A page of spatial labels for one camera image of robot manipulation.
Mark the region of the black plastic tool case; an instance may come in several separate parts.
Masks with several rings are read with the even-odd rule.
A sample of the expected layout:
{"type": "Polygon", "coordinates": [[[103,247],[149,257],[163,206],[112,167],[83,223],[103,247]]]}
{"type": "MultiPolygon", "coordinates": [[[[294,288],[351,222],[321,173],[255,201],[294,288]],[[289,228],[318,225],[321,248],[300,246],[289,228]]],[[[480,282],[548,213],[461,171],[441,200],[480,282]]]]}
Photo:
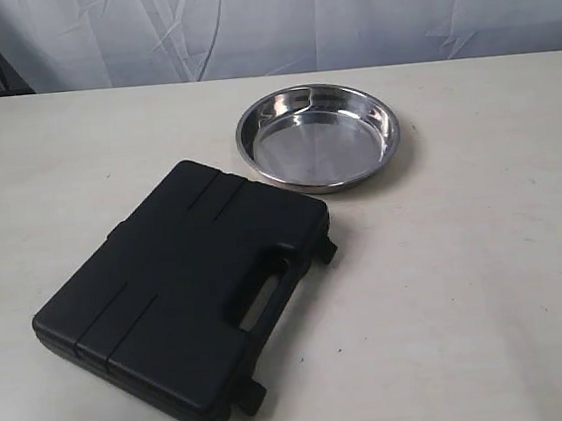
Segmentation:
{"type": "Polygon", "coordinates": [[[35,315],[50,351],[179,421],[258,412],[253,373],[295,287],[330,263],[324,201],[180,161],[35,315]]]}

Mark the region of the round stainless steel tray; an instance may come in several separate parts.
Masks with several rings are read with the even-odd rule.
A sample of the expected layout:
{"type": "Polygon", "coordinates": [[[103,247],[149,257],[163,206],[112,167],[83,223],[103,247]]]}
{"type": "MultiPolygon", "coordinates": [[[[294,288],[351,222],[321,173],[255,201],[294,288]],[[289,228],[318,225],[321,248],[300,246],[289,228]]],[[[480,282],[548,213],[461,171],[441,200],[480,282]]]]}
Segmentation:
{"type": "Polygon", "coordinates": [[[372,94],[306,84],[257,100],[235,128],[237,151],[262,179],[305,194],[331,194],[381,172],[400,141],[400,121],[372,94]]]}

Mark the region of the white backdrop curtain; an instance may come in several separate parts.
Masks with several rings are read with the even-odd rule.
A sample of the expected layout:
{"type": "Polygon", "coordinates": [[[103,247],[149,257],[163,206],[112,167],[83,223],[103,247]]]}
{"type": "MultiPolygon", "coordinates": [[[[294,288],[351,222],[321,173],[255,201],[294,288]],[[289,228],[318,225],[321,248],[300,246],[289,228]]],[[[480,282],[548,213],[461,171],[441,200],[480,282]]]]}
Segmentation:
{"type": "Polygon", "coordinates": [[[562,51],[562,0],[0,0],[41,93],[562,51]]]}

